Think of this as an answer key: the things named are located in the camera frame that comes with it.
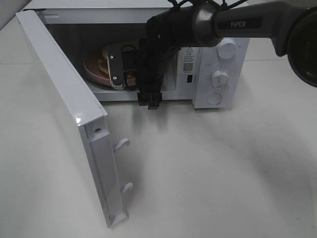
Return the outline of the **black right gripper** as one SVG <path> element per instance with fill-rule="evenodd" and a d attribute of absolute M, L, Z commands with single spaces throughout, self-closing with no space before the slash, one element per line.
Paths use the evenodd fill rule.
<path fill-rule="evenodd" d="M 136 78 L 136 87 L 140 91 L 137 93 L 139 106 L 148 106 L 148 110 L 156 110 L 160 106 L 164 74 L 179 50 L 176 46 L 140 39 L 136 49 L 122 53 L 123 69 Z"/>

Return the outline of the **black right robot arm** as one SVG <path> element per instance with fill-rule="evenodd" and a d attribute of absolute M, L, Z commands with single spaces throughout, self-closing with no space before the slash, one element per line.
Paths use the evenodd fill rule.
<path fill-rule="evenodd" d="M 182 47 L 213 47 L 225 37 L 269 38 L 277 56 L 287 56 L 295 74 L 317 84 L 317 8 L 283 1 L 243 6 L 212 0 L 172 2 L 172 8 L 151 17 L 146 38 L 135 54 L 138 103 L 157 109 L 169 60 Z"/>

